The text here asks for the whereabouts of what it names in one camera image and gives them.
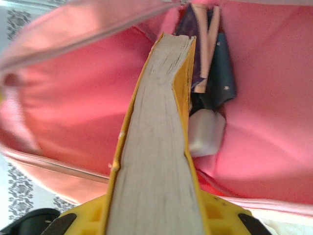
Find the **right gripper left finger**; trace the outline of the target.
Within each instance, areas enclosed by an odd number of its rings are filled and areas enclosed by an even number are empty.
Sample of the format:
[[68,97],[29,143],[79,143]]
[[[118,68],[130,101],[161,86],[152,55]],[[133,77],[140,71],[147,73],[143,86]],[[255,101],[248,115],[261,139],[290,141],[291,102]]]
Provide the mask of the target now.
[[41,235],[105,235],[106,195],[76,206],[55,219]]

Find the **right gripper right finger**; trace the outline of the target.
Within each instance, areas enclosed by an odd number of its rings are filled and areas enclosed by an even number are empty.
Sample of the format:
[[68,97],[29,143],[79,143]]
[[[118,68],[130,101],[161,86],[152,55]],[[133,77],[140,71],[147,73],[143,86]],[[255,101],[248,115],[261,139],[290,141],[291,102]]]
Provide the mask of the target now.
[[199,189],[206,235],[270,235],[264,224],[252,215],[258,209],[247,200],[219,197]]

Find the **pale green pencil case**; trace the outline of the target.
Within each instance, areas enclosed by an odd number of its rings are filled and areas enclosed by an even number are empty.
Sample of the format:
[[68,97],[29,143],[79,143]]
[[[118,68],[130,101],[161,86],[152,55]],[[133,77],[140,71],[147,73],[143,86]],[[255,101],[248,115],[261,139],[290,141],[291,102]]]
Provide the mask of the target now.
[[189,151],[193,158],[215,155],[222,144],[226,120],[218,112],[200,109],[189,118]]

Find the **yellow paperback book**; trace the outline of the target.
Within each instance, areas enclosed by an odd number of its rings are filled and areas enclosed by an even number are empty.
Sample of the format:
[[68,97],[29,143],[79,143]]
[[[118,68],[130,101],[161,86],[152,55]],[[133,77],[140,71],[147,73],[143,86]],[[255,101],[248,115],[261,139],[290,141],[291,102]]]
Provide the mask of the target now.
[[187,139],[195,45],[163,34],[149,54],[120,131],[104,235],[210,235]]

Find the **pink school backpack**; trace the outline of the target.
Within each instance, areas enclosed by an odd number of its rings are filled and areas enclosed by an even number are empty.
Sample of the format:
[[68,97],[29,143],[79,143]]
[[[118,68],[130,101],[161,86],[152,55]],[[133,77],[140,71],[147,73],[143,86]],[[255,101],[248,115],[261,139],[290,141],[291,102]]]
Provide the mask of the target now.
[[1,153],[72,203],[104,194],[150,49],[189,4],[198,22],[220,8],[237,87],[217,109],[208,78],[193,93],[226,120],[219,151],[193,158],[201,188],[312,226],[313,0],[71,0],[0,54]]

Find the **small dark teal booklet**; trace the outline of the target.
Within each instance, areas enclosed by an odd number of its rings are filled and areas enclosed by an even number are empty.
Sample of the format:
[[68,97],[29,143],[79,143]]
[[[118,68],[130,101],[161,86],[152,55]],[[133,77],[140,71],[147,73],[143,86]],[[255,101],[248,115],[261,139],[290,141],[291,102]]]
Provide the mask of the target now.
[[237,96],[237,87],[226,35],[219,32],[208,78],[212,108],[217,109]]

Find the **navy book with white print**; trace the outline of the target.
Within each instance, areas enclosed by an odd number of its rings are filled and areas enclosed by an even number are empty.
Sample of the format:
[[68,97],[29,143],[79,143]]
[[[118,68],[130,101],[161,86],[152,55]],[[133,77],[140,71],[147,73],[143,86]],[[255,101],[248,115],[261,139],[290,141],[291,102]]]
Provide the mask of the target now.
[[203,94],[206,91],[207,77],[201,75],[201,38],[200,27],[197,20],[196,12],[192,5],[189,4],[178,24],[175,35],[185,35],[196,38],[195,55],[193,63],[193,74],[191,81],[191,92]]

